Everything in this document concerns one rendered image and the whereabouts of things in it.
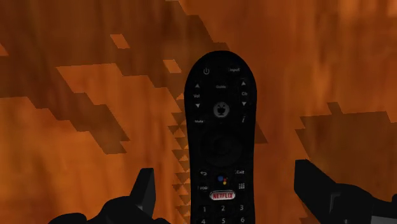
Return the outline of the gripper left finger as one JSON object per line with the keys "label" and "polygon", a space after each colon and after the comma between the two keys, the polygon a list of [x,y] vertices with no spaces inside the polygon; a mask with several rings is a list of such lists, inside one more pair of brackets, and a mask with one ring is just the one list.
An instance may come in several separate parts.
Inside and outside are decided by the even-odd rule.
{"label": "gripper left finger", "polygon": [[153,218],[155,202],[154,169],[142,168],[131,193],[107,201],[93,218],[88,219],[82,213],[67,213],[48,224],[170,224],[164,218]]}

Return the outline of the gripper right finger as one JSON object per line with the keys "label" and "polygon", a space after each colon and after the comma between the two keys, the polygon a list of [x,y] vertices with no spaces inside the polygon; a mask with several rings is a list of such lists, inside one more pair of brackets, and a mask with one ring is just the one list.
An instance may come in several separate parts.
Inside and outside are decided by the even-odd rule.
{"label": "gripper right finger", "polygon": [[392,201],[337,183],[311,161],[295,161],[294,191],[320,224],[397,224],[397,194]]}

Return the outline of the black remote control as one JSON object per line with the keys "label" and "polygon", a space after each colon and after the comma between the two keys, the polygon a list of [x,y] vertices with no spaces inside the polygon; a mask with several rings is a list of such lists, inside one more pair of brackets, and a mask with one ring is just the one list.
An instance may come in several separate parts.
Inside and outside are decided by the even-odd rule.
{"label": "black remote control", "polygon": [[255,224],[256,83],[236,53],[205,54],[191,68],[184,106],[190,224]]}

